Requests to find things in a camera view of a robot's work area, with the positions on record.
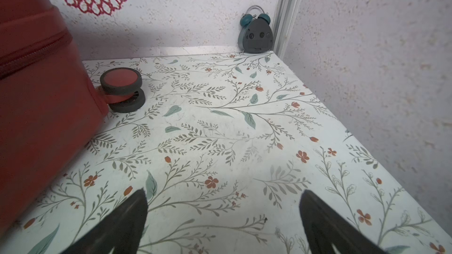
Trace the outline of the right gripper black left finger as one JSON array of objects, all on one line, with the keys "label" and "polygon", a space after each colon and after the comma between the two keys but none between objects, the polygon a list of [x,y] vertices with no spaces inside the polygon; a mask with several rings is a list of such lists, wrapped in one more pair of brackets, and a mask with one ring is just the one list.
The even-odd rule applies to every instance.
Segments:
[{"label": "right gripper black left finger", "polygon": [[147,220],[145,191],[135,191],[65,254],[135,254]]}]

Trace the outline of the red hard-shell suitcase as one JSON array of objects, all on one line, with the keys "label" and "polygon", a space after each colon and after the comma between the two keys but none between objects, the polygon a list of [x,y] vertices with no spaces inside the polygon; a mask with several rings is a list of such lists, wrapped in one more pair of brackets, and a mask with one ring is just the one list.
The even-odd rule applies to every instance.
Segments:
[{"label": "red hard-shell suitcase", "polygon": [[101,127],[145,102],[142,78],[111,69],[95,87],[59,9],[1,0],[1,232],[6,232]]}]

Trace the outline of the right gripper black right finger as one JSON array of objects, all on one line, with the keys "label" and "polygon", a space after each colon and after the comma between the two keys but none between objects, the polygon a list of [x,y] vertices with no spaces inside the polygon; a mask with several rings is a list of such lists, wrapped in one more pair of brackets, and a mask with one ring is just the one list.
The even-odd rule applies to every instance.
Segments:
[{"label": "right gripper black right finger", "polygon": [[310,250],[314,254],[384,254],[313,191],[301,195],[299,211]]}]

